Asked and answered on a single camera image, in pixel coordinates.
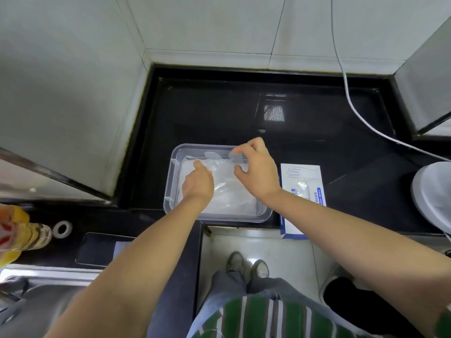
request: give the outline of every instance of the transparent plastic bag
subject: transparent plastic bag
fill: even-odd
[[[194,170],[194,161],[201,160],[211,170],[215,184],[213,199],[202,211],[207,214],[251,215],[257,214],[257,199],[252,196],[234,174],[234,166],[239,164],[247,172],[248,164],[242,154],[229,154],[228,159],[218,153],[205,152],[205,158],[185,157],[180,166],[176,204],[183,198],[182,185],[185,178]]]

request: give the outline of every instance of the plastic bottle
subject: plastic bottle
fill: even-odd
[[[29,215],[19,206],[0,204],[0,251],[40,249],[51,238],[51,228],[30,223]]]

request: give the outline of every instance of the white cardboard box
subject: white cardboard box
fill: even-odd
[[[326,205],[319,165],[280,164],[280,185],[288,192]],[[280,216],[282,238],[308,239],[290,221]]]

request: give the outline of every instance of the shoe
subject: shoe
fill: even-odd
[[[269,268],[265,261],[255,261],[251,267],[251,278],[269,278]]]
[[[245,259],[243,255],[239,251],[234,251],[230,254],[227,264],[225,265],[226,272],[240,272],[240,274],[244,277],[245,274]]]
[[[330,284],[333,280],[335,280],[337,278],[347,278],[351,281],[354,281],[354,276],[349,274],[339,264],[336,264],[334,267],[332,267],[332,269],[330,270],[329,276],[326,278],[324,284],[321,286],[321,288],[319,290],[319,300],[326,307],[329,307],[329,305],[326,304],[326,302],[324,301],[324,291],[326,290],[326,287],[328,286],[328,284]]]

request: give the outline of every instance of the striped shirt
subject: striped shirt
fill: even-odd
[[[436,327],[437,338],[451,337],[451,312],[447,309]],[[316,311],[297,302],[245,296],[216,311],[193,338],[361,338]]]

